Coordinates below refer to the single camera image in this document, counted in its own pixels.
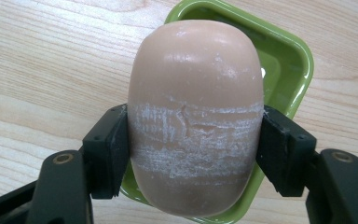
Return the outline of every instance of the beige foam object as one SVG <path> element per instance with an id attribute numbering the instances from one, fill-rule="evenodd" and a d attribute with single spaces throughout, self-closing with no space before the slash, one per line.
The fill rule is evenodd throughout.
<path id="1" fill-rule="evenodd" d="M 156 208 L 208 217 L 241 196 L 263 113 L 250 39 L 217 21 L 177 21 L 148 36 L 131 73 L 131 164 Z"/>

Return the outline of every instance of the green tray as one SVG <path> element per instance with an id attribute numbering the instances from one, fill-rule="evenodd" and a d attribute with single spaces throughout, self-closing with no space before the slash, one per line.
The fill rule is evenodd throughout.
<path id="1" fill-rule="evenodd" d="M 165 23 L 182 20 L 221 21 L 246 33 L 254 43 L 264 77 L 264 102 L 288 118 L 295 115 L 310 84 L 313 60 L 308 46 L 300 38 L 218 0 L 185 0 L 172 9 Z M 264 178 L 255 164 L 245 191 L 226 212 L 214 217 L 192 217 L 199 223 L 233 223 L 240 220 L 252 203 Z M 129 165 L 121 185 L 127 197 L 148 204 L 139 190 Z"/>

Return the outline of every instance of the wooden table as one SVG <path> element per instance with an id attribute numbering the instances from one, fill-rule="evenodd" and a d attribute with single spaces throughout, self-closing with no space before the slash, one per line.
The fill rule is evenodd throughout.
<path id="1" fill-rule="evenodd" d="M 227 0 L 302 38 L 314 78 L 295 121 L 318 150 L 358 156 L 358 1 Z M 106 109 L 126 103 L 142 40 L 178 1 L 0 1 L 0 195 L 78 149 Z M 303 198 L 264 180 L 240 223 L 308 223 Z M 96 223 L 191 223 L 121 195 L 94 201 Z"/>

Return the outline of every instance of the screw hole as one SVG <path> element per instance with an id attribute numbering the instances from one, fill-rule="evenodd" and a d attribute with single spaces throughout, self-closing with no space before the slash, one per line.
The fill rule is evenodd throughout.
<path id="1" fill-rule="evenodd" d="M 61 155 L 58 155 L 54 158 L 53 162 L 55 164 L 64 164 L 68 161 L 71 161 L 74 158 L 74 156 L 70 153 L 64 153 Z"/>
<path id="2" fill-rule="evenodd" d="M 336 160 L 344 162 L 353 162 L 353 158 L 344 152 L 333 152 L 331 154 Z"/>

